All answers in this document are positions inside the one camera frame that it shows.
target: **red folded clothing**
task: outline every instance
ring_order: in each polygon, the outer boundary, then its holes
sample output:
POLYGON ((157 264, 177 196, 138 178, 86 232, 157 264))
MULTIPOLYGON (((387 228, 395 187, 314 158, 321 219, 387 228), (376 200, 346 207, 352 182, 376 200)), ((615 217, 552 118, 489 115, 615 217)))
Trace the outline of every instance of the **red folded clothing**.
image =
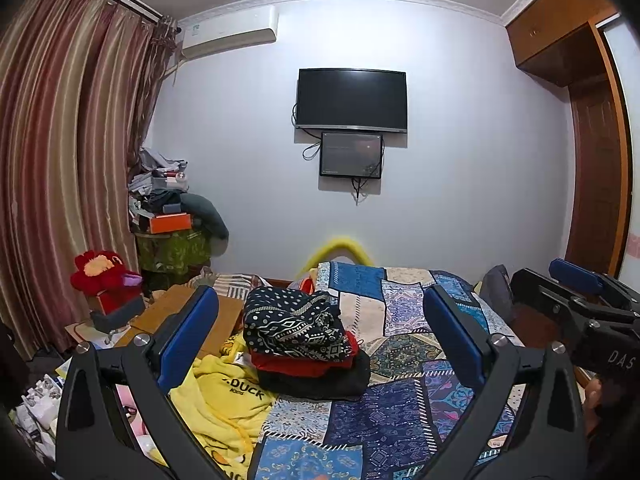
POLYGON ((258 370, 264 372, 277 372, 292 377, 321 377, 327 373, 329 368, 351 368, 353 365, 353 357, 358 353, 358 342, 348 330, 345 331, 345 334, 351 344, 351 355, 344 361, 316 361, 281 355, 267 355, 249 349, 251 362, 258 370))

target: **air conditioner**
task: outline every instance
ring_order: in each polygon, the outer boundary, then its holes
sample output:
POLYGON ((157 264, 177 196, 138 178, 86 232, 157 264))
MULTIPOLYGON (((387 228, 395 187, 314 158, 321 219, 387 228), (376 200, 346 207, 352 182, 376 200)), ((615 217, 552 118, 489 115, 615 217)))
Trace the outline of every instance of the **air conditioner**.
POLYGON ((238 10, 188 27, 182 54, 186 59, 194 59, 234 48, 273 43, 277 33, 278 11, 274 6, 238 10))

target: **television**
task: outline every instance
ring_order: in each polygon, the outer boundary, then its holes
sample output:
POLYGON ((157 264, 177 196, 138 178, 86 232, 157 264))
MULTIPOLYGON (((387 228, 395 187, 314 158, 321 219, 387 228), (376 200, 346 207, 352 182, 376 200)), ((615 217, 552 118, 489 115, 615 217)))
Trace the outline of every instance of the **television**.
POLYGON ((406 73, 300 69, 296 127, 406 133, 406 73))
POLYGON ((323 132, 320 175, 380 178, 382 146, 381 134, 323 132))

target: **yellow arch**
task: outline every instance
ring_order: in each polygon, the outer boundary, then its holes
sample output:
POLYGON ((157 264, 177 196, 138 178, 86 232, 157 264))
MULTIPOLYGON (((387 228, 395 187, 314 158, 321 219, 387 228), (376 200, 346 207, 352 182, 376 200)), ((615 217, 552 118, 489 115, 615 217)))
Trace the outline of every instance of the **yellow arch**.
POLYGON ((357 264, 366 265, 369 267, 373 267, 373 261, 367 253, 364 251, 362 246, 351 240, 350 238, 334 238, 329 241, 329 243, 320 247, 311 258, 306 262, 305 267, 300 271, 299 277, 302 276, 305 272, 308 272, 309 269, 313 269, 318 266, 320 262, 324 262, 327 256, 338 249, 346 249, 349 251, 357 264))

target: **bed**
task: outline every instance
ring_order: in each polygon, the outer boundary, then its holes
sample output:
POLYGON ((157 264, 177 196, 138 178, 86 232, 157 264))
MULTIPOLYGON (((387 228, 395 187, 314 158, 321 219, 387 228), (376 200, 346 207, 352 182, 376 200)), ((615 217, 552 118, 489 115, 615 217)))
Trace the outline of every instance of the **bed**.
MULTIPOLYGON (((329 292, 345 329, 370 356, 369 387, 357 401, 279 396, 260 428, 250 480, 404 480, 428 463, 473 398, 422 312, 423 290, 435 283, 488 333, 522 344, 454 274, 322 263, 316 290, 329 292)), ((500 453, 522 393, 514 386, 478 465, 500 453)))

